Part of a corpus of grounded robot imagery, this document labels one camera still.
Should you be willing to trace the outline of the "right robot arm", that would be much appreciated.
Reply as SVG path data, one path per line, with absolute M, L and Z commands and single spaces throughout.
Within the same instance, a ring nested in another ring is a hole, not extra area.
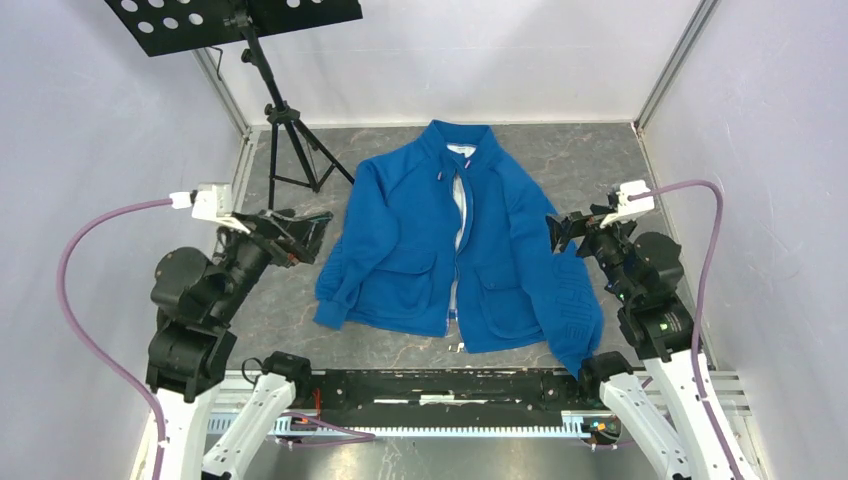
M 684 274 L 680 245 L 658 232 L 633 238 L 635 221 L 619 221 L 608 207 L 550 215 L 547 225 L 555 252 L 577 239 L 577 256 L 599 265 L 605 291 L 621 303 L 619 329 L 665 408 L 647 397 L 645 384 L 618 352 L 583 361 L 580 400 L 609 409 L 661 479 L 758 478 L 716 400 L 695 319 L 677 294 Z

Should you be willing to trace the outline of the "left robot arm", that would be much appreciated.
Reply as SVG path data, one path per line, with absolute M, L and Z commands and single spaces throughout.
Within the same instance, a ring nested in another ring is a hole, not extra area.
M 291 209 L 217 217 L 216 247 L 167 253 L 154 271 L 150 298 L 156 330 L 148 346 L 145 382 L 160 404 L 163 438 L 157 479 L 235 479 L 255 456 L 275 413 L 302 407 L 314 394 L 308 360 L 270 355 L 258 380 L 259 403 L 243 411 L 223 437 L 204 451 L 205 427 L 237 341 L 232 321 L 270 267 L 312 264 L 330 212 L 298 216 Z

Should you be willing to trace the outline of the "blue zip-up jacket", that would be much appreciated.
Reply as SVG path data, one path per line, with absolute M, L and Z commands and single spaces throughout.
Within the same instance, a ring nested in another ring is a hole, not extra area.
M 577 372 L 604 315 L 574 247 L 551 245 L 555 214 L 490 126 L 434 120 L 358 165 L 314 319 L 429 337 L 456 325 L 471 353 L 544 342 Z

